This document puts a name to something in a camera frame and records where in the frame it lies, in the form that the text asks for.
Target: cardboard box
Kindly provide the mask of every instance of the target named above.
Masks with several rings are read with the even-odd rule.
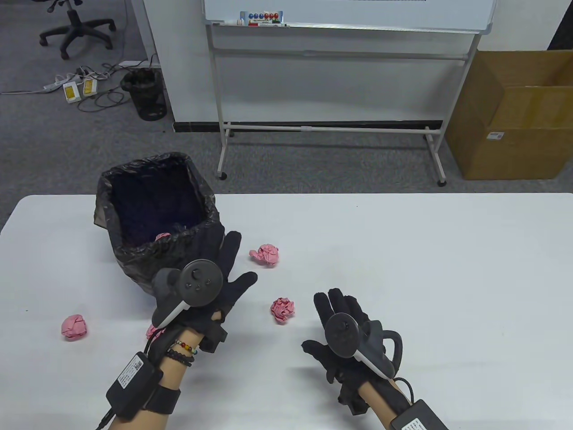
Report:
[[[551,179],[573,155],[573,52],[478,52],[446,140],[465,179]]]

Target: black glove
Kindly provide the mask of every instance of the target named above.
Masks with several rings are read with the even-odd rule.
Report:
[[[221,324],[225,322],[225,317],[237,300],[257,281],[256,273],[247,272],[235,281],[229,282],[229,273],[235,263],[240,245],[241,234],[229,232],[225,236],[224,227],[220,224],[211,227],[206,234],[201,236],[200,240],[194,241],[195,249],[193,249],[192,254],[201,259],[211,260],[219,266],[223,273],[223,287],[211,303],[181,312],[167,326],[166,332],[152,344],[150,350],[150,355],[153,356],[150,358],[152,362],[164,354],[163,349],[166,350],[185,328],[193,329],[205,335],[199,344],[201,350],[205,352],[214,352],[219,342],[225,341],[227,332],[223,330]],[[166,296],[166,292],[163,291],[154,291],[154,293],[158,303]],[[222,318],[217,321],[211,320],[217,311],[221,312]]]
[[[362,311],[356,299],[343,296],[338,288],[328,291],[328,297],[323,292],[315,294],[315,307],[323,327],[329,318],[339,312],[352,316],[358,325],[369,321],[368,315]],[[380,378],[364,363],[354,358],[342,358],[336,355],[328,345],[316,341],[304,341],[304,352],[316,358],[326,370],[326,379],[332,384],[334,379],[342,384],[338,402],[348,405],[352,415],[361,415],[368,410],[368,404],[358,394],[358,389],[370,382],[376,391],[386,400],[386,403],[397,415],[410,407],[406,398],[397,391],[388,380]]]

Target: gray carpet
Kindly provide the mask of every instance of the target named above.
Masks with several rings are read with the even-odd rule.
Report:
[[[123,1],[85,0],[83,19],[113,18],[115,49],[80,38],[62,61],[60,36],[38,44],[41,31],[63,25],[65,10],[46,13],[48,3],[0,0],[0,91],[40,89],[54,75],[79,65],[99,68],[118,62],[125,26]],[[141,60],[145,52],[128,2],[124,59]],[[117,85],[121,73],[103,88]],[[461,178],[449,149],[442,150],[448,175],[436,187],[433,165],[422,138],[398,135],[238,133],[225,171],[213,174],[218,160],[217,134],[173,133],[171,117],[155,123],[140,120],[132,104],[95,114],[68,105],[58,91],[48,95],[0,95],[0,228],[16,203],[29,194],[94,193],[99,174],[116,164],[164,151],[190,154],[217,193],[411,193],[411,192],[571,192],[573,165],[553,181],[482,181]],[[261,146],[261,143],[274,143]],[[312,147],[300,147],[309,143]]]

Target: vr controller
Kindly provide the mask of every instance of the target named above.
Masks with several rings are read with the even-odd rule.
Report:
[[[402,362],[402,338],[391,330],[383,330],[380,321],[367,321],[362,326],[343,313],[334,314],[324,328],[330,349],[339,357],[354,357],[366,364],[379,377],[393,379]],[[386,356],[384,340],[394,342],[394,356]]]
[[[182,270],[163,268],[153,279],[154,290],[163,292],[151,323],[157,329],[167,327],[177,315],[191,307],[211,303],[223,287],[223,273],[210,260],[195,260]]]

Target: office chair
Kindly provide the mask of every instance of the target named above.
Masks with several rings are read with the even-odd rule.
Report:
[[[35,2],[46,2],[51,0],[33,0]],[[74,0],[74,4],[79,6],[83,3],[83,0]],[[112,19],[92,19],[91,21],[81,22],[80,17],[78,16],[76,10],[72,8],[70,4],[70,0],[53,0],[52,5],[48,8],[48,13],[54,12],[54,8],[56,4],[63,6],[66,4],[68,7],[68,17],[70,19],[70,25],[64,25],[62,27],[57,27],[52,30],[48,30],[47,32],[43,32],[40,34],[40,45],[47,46],[48,41],[46,38],[48,36],[55,36],[56,34],[65,34],[64,40],[60,45],[60,53],[61,57],[64,60],[69,59],[69,55],[66,52],[68,46],[76,37],[84,37],[84,36],[92,36],[97,37],[105,42],[106,49],[113,49],[113,45],[111,44],[110,37],[95,29],[95,27],[99,27],[100,25],[107,24],[109,27],[110,32],[114,32],[116,30],[115,23]]]

